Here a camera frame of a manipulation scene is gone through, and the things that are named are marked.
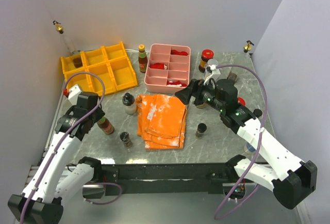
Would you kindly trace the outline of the sauce bottle green label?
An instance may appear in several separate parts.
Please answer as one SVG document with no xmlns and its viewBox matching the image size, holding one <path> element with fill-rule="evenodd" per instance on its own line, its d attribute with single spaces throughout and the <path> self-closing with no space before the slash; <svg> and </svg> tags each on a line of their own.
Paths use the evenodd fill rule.
<svg viewBox="0 0 330 224">
<path fill-rule="evenodd" d="M 114 132 L 114 127 L 106 117 L 102 117 L 97 122 L 98 127 L 107 135 L 110 135 Z"/>
</svg>

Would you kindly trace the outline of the white bottle black cap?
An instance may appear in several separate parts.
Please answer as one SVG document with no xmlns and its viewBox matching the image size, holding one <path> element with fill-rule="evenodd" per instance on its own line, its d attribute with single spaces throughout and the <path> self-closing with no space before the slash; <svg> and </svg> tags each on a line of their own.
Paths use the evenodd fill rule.
<svg viewBox="0 0 330 224">
<path fill-rule="evenodd" d="M 136 101 L 132 94 L 125 93 L 122 97 L 122 103 L 127 114 L 133 115 L 137 111 Z"/>
</svg>

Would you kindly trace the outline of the dark spice shaker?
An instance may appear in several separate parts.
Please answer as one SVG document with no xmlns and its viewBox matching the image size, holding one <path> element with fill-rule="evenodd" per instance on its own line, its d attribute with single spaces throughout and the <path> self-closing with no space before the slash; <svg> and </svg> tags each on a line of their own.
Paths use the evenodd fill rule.
<svg viewBox="0 0 330 224">
<path fill-rule="evenodd" d="M 127 148 L 130 148 L 133 145 L 128 132 L 122 132 L 120 134 L 120 140 L 122 141 L 124 146 L 127 147 Z"/>
</svg>

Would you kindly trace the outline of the sauce bottle yellow cap back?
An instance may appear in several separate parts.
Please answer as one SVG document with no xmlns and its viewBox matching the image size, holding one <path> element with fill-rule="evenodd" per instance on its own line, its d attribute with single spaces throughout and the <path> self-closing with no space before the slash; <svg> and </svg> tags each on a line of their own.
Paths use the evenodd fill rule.
<svg viewBox="0 0 330 224">
<path fill-rule="evenodd" d="M 145 51 L 145 45 L 144 44 L 140 44 L 139 47 L 139 70 L 141 73 L 145 73 L 146 69 L 147 69 L 147 55 L 146 55 L 146 51 Z"/>
</svg>

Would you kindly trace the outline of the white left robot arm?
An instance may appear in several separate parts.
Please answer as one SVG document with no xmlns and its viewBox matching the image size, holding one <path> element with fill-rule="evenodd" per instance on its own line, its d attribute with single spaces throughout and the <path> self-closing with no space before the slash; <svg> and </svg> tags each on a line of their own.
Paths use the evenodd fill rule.
<svg viewBox="0 0 330 224">
<path fill-rule="evenodd" d="M 102 98 L 93 92 L 69 93 L 75 99 L 57 121 L 51 145 L 36 174 L 19 195 L 11 195 L 8 207 L 20 223 L 58 223 L 68 201 L 88 182 L 103 178 L 98 159 L 82 158 L 74 171 L 61 180 L 65 166 L 91 128 L 105 113 Z"/>
</svg>

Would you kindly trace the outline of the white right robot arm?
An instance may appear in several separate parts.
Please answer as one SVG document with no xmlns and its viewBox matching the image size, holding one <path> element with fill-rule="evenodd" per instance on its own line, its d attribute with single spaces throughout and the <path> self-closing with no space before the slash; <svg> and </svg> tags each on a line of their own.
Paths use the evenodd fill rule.
<svg viewBox="0 0 330 224">
<path fill-rule="evenodd" d="M 294 209 L 316 189 L 317 167 L 312 161 L 304 162 L 287 150 L 264 127 L 259 117 L 262 111 L 250 111 L 239 103 L 238 90 L 228 79 L 220 79 L 214 86 L 193 79 L 175 96 L 185 105 L 194 97 L 194 104 L 209 105 L 220 113 L 226 127 L 249 143 L 266 160 L 269 167 L 252 163 L 244 156 L 230 160 L 226 176 L 232 182 L 242 177 L 273 192 L 278 202 Z"/>
</svg>

